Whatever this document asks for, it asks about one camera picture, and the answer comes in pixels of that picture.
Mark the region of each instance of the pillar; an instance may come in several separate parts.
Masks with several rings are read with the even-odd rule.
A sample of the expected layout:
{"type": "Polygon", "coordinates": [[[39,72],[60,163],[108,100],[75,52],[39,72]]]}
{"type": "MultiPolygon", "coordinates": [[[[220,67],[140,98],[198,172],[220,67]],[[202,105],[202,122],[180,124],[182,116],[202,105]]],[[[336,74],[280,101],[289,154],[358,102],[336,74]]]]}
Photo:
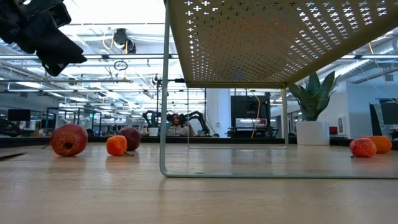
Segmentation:
{"type": "Polygon", "coordinates": [[[206,122],[210,134],[227,138],[231,127],[231,92],[229,89],[207,89],[206,122]]]}

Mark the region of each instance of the potted plant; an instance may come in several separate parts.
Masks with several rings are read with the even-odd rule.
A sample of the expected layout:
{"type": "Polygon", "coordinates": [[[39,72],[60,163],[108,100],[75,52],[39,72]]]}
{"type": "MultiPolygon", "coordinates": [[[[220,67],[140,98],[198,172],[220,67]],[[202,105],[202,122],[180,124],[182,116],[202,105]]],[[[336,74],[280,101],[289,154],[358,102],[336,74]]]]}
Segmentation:
{"type": "Polygon", "coordinates": [[[326,76],[322,84],[316,73],[310,75],[307,86],[289,87],[300,105],[305,121],[298,122],[297,144],[325,146],[330,144],[329,123],[317,121],[319,114],[328,106],[330,96],[336,85],[335,72],[326,76]]]}
{"type": "Polygon", "coordinates": [[[150,116],[150,125],[148,126],[149,136],[157,136],[159,125],[157,124],[156,115],[152,113],[150,116]]]}

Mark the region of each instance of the table surface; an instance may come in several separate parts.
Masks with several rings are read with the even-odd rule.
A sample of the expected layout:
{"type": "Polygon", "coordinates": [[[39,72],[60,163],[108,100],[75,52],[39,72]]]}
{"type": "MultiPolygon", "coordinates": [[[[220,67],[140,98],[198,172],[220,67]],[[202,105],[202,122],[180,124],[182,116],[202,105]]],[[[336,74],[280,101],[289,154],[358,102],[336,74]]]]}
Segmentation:
{"type": "MultiPolygon", "coordinates": [[[[305,170],[396,174],[398,152],[350,159],[347,147],[187,150],[167,145],[171,170],[305,170]]],[[[396,180],[173,179],[159,172],[159,145],[113,157],[90,143],[77,157],[51,147],[0,162],[0,217],[8,223],[396,223],[396,180]]]]}

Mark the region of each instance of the computer monitor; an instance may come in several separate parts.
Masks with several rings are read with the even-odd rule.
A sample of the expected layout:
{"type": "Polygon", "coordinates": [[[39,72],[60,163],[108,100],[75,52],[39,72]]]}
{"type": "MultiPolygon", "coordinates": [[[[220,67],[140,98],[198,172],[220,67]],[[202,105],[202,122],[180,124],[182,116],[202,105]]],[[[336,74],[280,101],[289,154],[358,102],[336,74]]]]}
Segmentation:
{"type": "Polygon", "coordinates": [[[30,121],[30,110],[8,109],[9,121],[30,121]]]}
{"type": "Polygon", "coordinates": [[[381,103],[383,122],[386,125],[398,124],[398,104],[394,101],[381,103]]]}

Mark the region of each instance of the yellow cable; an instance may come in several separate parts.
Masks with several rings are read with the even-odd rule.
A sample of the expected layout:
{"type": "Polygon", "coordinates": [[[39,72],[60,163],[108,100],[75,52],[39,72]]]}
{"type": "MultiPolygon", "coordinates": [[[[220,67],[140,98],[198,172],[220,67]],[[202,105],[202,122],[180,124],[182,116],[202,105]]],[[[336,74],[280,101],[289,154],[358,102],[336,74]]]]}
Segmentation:
{"type": "Polygon", "coordinates": [[[108,50],[112,49],[112,47],[113,47],[113,37],[114,37],[114,33],[112,34],[111,47],[108,47],[108,46],[105,44],[105,33],[104,33],[104,36],[103,36],[103,38],[102,38],[102,44],[103,44],[104,47],[105,47],[106,49],[108,49],[108,50]]]}
{"type": "Polygon", "coordinates": [[[387,37],[387,35],[389,35],[389,33],[386,33],[386,34],[384,34],[384,36],[382,36],[382,37],[380,37],[380,38],[377,38],[376,40],[373,40],[372,42],[377,42],[377,41],[380,41],[380,40],[382,40],[382,39],[386,38],[386,37],[387,37]]]}
{"type": "Polygon", "coordinates": [[[369,44],[369,48],[371,49],[372,54],[374,54],[371,43],[368,43],[368,44],[369,44]]]}
{"type": "Polygon", "coordinates": [[[256,118],[256,122],[254,123],[254,129],[253,129],[253,132],[251,133],[251,138],[253,138],[254,132],[256,131],[256,128],[257,128],[257,120],[259,119],[259,116],[260,116],[261,102],[260,102],[260,99],[259,99],[253,92],[251,92],[251,93],[253,94],[254,97],[257,98],[257,101],[259,102],[258,109],[257,109],[257,118],[256,118]]]}

